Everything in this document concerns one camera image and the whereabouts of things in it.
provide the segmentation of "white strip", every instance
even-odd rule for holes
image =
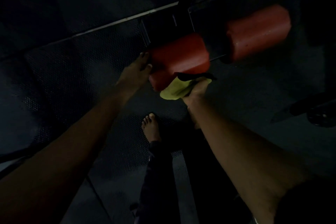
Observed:
[[[149,10],[149,11],[146,11],[146,12],[143,12],[141,14],[136,14],[136,15],[133,15],[131,17],[127,17],[127,18],[124,18],[124,19],[121,19],[119,21],[115,21],[115,22],[111,22],[109,24],[106,24],[106,25],[103,25],[101,27],[97,27],[97,28],[93,28],[93,29],[90,29],[88,31],[85,31],[85,32],[82,32],[82,33],[78,33],[76,35],[73,35],[73,36],[70,36],[68,38],[65,38],[65,39],[61,39],[59,41],[55,41],[55,42],[52,42],[52,43],[49,43],[49,44],[46,44],[44,46],[49,46],[51,44],[57,44],[57,43],[60,43],[60,42],[63,42],[65,40],[69,40],[71,38],[74,38],[74,37],[77,37],[77,36],[80,36],[80,35],[84,35],[84,34],[87,34],[87,33],[91,33],[91,32],[94,32],[94,31],[97,31],[97,30],[100,30],[100,29],[103,29],[103,28],[107,28],[107,27],[110,27],[110,26],[113,26],[113,25],[116,25],[116,24],[120,24],[122,22],[125,22],[125,21],[129,21],[129,20],[133,20],[133,19],[136,19],[136,18],[139,18],[141,16],[145,16],[147,14],[151,14],[151,13],[155,13],[157,11],[160,11],[160,10],[164,10],[164,9],[167,9],[167,8],[170,8],[170,7],[173,7],[173,6],[176,6],[178,4],[178,2],[175,2],[175,3],[171,3],[169,5],[164,5],[162,7],[159,7],[159,8],[156,8],[156,9],[152,9],[152,10]]]

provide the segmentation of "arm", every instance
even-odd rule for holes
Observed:
[[[0,180],[2,223],[59,223],[102,149],[113,120],[148,80],[149,54],[125,68],[111,93],[61,137]]]
[[[307,175],[279,147],[220,116],[203,98],[207,85],[199,82],[183,100],[254,217],[259,224],[271,224],[280,199]]]

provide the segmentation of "hand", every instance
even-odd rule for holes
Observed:
[[[124,69],[116,85],[132,92],[133,94],[143,86],[149,78],[152,65],[147,64],[149,53],[140,53],[140,56]]]
[[[192,89],[189,96],[182,98],[184,103],[189,107],[193,103],[200,101],[203,99],[204,94],[208,87],[208,81],[204,78],[200,78],[202,81],[200,81],[198,84],[195,85],[195,87]]]

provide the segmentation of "red padded roller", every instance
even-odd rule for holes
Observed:
[[[149,81],[155,91],[168,87],[177,73],[205,73],[210,67],[209,53],[202,37],[196,33],[149,50],[149,53],[153,65]]]
[[[227,23],[231,41],[231,61],[261,52],[286,39],[291,29],[288,11],[280,5],[259,10],[252,15]]]

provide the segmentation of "pant leg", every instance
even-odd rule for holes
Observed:
[[[199,223],[246,224],[251,214],[205,140],[193,131],[182,149]]]
[[[149,145],[149,162],[135,216],[136,224],[181,223],[172,156],[158,141]]]

